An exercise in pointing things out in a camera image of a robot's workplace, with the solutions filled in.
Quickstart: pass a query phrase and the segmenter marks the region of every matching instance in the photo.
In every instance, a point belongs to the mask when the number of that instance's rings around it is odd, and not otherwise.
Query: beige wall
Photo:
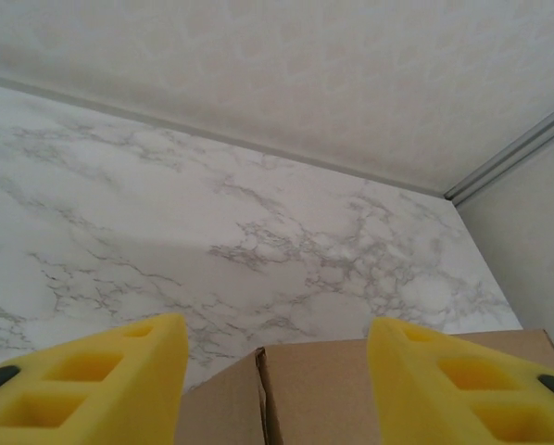
[[[0,0],[0,77],[441,193],[554,110],[554,0]]]
[[[523,326],[554,340],[554,143],[460,215]]]

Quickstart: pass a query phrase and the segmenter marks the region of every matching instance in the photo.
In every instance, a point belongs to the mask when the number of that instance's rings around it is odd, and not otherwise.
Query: box flap
[[[264,403],[254,352],[183,395],[174,443],[262,445]]]
[[[554,369],[543,330],[457,337]],[[260,371],[270,443],[380,443],[365,340],[268,346]]]

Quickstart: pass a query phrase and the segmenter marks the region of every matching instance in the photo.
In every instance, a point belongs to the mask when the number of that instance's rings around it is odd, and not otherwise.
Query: white marble countertop
[[[449,202],[0,88],[0,361],[168,311],[187,388],[378,315],[520,328]]]

